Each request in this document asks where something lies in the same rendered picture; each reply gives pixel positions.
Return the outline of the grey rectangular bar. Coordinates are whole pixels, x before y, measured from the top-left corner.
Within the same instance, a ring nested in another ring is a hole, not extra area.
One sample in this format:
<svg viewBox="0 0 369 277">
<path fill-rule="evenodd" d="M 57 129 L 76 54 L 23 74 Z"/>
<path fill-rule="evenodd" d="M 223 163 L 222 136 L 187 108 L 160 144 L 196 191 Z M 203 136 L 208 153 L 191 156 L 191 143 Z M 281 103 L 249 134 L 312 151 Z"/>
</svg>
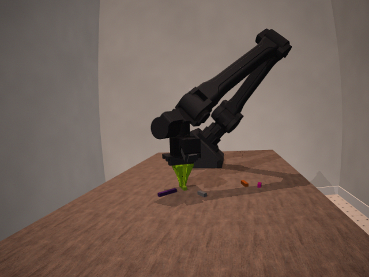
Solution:
<svg viewBox="0 0 369 277">
<path fill-rule="evenodd" d="M 202 197 L 207 197 L 207 193 L 203 192 L 201 190 L 197 191 L 198 195 L 202 196 Z"/>
</svg>

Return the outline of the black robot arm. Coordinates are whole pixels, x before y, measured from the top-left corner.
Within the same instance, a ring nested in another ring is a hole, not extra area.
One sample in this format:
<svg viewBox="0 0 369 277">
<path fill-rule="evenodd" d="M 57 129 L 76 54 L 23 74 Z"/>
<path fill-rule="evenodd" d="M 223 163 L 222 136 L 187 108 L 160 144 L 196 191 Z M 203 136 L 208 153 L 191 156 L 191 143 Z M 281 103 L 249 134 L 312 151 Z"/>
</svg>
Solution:
<svg viewBox="0 0 369 277">
<path fill-rule="evenodd" d="M 255 42 L 254 48 L 217 76 L 186 93 L 175 106 L 177 109 L 163 112 L 152 121 L 150 129 L 155 138 L 170 138 L 170 155 L 183 156 L 185 162 L 196 162 L 201 153 L 201 140 L 217 152 L 219 147 L 216 144 L 220 138 L 226 132 L 231 133 L 243 118 L 240 112 L 249 97 L 271 68 L 292 48 L 286 38 L 267 28 L 257 35 Z M 220 99 L 245 77 L 236 94 L 229 101 L 223 100 L 212 112 Z M 203 131 L 198 128 L 196 135 L 199 138 L 184 137 L 190 135 L 190 124 L 200 126 L 209 118 L 210 112 L 215 123 Z M 177 135 L 180 137 L 175 137 Z"/>
</svg>

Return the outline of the purple rod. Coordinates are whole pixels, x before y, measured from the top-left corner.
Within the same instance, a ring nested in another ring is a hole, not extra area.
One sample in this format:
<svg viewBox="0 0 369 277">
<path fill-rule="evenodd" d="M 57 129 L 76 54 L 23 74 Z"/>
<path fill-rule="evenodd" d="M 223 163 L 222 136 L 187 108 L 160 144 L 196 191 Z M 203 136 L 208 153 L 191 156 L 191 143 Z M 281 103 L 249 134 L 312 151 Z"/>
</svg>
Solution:
<svg viewBox="0 0 369 277">
<path fill-rule="evenodd" d="M 173 189 L 170 189 L 170 190 L 165 190 L 163 192 L 158 192 L 157 195 L 159 197 L 162 197 L 162 196 L 166 196 L 168 194 L 172 194 L 172 193 L 175 193 L 175 192 L 177 192 L 177 189 L 176 188 L 173 188 Z"/>
</svg>

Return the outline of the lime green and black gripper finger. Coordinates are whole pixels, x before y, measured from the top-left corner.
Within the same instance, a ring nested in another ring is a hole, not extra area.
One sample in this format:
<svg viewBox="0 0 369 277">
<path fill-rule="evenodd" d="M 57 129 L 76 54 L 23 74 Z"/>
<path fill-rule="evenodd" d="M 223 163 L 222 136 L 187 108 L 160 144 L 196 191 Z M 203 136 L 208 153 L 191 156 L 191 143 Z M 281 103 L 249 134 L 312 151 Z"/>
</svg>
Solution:
<svg viewBox="0 0 369 277">
<path fill-rule="evenodd" d="M 182 187 L 182 184 L 183 184 L 183 165 L 182 164 L 181 165 L 175 165 L 175 166 L 172 166 L 172 168 L 173 168 L 173 170 L 174 170 L 174 172 L 175 172 L 175 174 L 178 178 L 180 186 Z"/>
<path fill-rule="evenodd" d="M 183 164 L 183 184 L 186 186 L 187 179 L 193 169 L 194 164 Z M 186 172 L 186 174 L 185 174 Z"/>
</svg>

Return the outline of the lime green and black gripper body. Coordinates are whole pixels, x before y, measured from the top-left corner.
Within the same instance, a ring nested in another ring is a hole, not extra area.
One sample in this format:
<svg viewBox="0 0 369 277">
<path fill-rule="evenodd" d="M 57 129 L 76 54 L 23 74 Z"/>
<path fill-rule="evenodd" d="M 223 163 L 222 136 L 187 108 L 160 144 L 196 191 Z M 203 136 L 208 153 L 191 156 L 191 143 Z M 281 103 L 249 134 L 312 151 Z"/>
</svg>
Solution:
<svg viewBox="0 0 369 277">
<path fill-rule="evenodd" d="M 163 159 L 168 162 L 169 166 L 181 165 L 181 164 L 193 164 L 194 162 L 185 162 L 183 156 L 172 156 L 170 153 L 162 154 Z"/>
</svg>

